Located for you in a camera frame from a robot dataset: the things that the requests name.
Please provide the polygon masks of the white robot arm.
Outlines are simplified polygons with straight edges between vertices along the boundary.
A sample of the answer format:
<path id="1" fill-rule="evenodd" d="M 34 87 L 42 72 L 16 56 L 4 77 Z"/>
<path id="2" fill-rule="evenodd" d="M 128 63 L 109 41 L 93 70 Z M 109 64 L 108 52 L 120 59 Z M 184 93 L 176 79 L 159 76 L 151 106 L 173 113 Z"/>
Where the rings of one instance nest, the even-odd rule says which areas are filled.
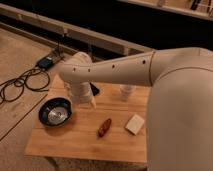
<path id="1" fill-rule="evenodd" d="M 149 86 L 148 171 L 213 171 L 213 51 L 155 50 L 96 63 L 78 52 L 59 75 L 77 98 L 90 82 Z"/>

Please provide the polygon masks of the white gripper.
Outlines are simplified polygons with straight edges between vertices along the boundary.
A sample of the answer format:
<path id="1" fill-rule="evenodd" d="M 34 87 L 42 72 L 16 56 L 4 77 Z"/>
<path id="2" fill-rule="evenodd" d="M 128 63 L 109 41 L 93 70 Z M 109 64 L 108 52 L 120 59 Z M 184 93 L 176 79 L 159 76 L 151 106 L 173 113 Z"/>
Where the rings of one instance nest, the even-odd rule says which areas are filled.
<path id="1" fill-rule="evenodd" d="M 69 85 L 69 96 L 75 104 L 89 103 L 96 109 L 96 101 L 94 99 L 91 86 L 88 82 Z"/>

